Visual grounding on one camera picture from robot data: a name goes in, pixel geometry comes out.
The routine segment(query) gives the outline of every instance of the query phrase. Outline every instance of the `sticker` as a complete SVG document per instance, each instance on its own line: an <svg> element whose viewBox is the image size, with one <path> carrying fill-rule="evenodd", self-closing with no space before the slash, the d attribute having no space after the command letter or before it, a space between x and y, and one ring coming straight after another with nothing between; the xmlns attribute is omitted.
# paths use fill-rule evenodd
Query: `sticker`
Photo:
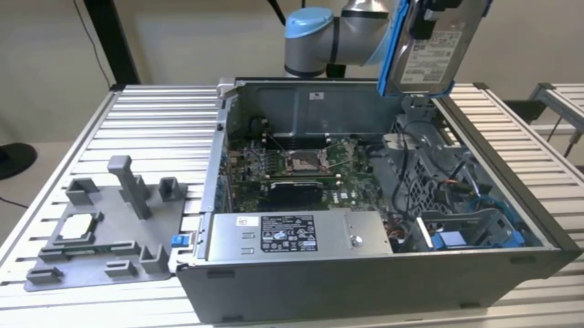
<svg viewBox="0 0 584 328"><path fill-rule="evenodd" d="M461 36L460 31L436 31L429 40L414 40L402 84L440 83Z"/></svg>
<svg viewBox="0 0 584 328"><path fill-rule="evenodd" d="M324 100L325 99L325 93L324 92L310 92L309 99L310 100Z"/></svg>
<svg viewBox="0 0 584 328"><path fill-rule="evenodd" d="M262 251L318 251L317 230L311 215L262 217Z"/></svg>
<svg viewBox="0 0 584 328"><path fill-rule="evenodd" d="M259 217L238 217L235 225L238 227L257 227L259 225Z"/></svg>

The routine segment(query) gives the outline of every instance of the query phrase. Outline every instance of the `side panel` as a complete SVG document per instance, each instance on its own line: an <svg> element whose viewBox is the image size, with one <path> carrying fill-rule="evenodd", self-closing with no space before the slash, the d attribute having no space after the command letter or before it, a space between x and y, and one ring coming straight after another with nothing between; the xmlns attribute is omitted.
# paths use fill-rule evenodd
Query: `side panel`
<svg viewBox="0 0 584 328"><path fill-rule="evenodd" d="M197 266L177 275L205 323L299 320L487 307L525 280L547 278L555 258L555 251L448 254Z"/></svg>
<svg viewBox="0 0 584 328"><path fill-rule="evenodd" d="M386 133L401 111L400 98L382 98L369 81L332 83L325 79L241 81L230 131L246 130L254 115L265 116L277 136L325 133Z"/></svg>

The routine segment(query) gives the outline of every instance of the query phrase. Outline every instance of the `slotted aluminum surface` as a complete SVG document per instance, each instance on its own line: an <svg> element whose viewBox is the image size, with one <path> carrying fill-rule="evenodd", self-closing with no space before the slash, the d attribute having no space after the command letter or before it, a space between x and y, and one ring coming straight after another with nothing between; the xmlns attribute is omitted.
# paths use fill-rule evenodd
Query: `slotted aluminum surface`
<svg viewBox="0 0 584 328"><path fill-rule="evenodd" d="M90 137L78 141L79 152L72 151L71 162L64 163L63 174L54 183L58 187L48 190L48 200L39 195L34 203L39 210L30 209L23 218L27 222L19 223L16 229L21 230L16 231L20 235L13 234L19 238L13 238L15 243L9 239L9 245L1 248L7 257L0 267L0 323L26 327L62 326L64 320L82 318L78 320L96 327L199 324L177 278L35 293L24 291L21 282L64 210L63 187L71 176L91 176L99 185L116 184L104 171L112 154L130 154L135 158L134 171L140 172L147 182L155 182L162 176L177 176L189 183L182 229L197 229L205 162L217 113L214 95L214 87L151 86L128 87L112 95L102 116L95 117L96 128L87 131ZM584 177L488 90L457 85L452 98L571 237L584 247ZM421 326L583 327L584 258L579 258L552 278L523 283L487 310L258 325Z"/></svg>
<svg viewBox="0 0 584 328"><path fill-rule="evenodd" d="M543 101L584 132L584 84L540 84L531 98Z"/></svg>

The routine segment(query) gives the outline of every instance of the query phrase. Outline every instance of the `power supply label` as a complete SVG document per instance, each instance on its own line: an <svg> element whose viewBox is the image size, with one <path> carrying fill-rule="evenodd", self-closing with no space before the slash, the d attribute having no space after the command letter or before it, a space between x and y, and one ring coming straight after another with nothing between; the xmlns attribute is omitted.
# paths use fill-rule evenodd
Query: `power supply label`
<svg viewBox="0 0 584 328"><path fill-rule="evenodd" d="M311 215L262 217L262 251L318 251L317 229Z"/></svg>

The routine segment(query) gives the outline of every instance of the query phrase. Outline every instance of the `circuit board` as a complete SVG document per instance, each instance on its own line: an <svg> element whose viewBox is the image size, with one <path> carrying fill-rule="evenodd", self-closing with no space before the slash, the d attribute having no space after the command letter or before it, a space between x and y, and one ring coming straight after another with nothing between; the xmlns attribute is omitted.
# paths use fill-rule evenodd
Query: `circuit board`
<svg viewBox="0 0 584 328"><path fill-rule="evenodd" d="M333 208L389 211L357 139L332 138L325 148L299 150L270 150L251 141L229 153L229 162L235 213ZM283 197L299 191L306 199L290 204L279 199L278 189Z"/></svg>

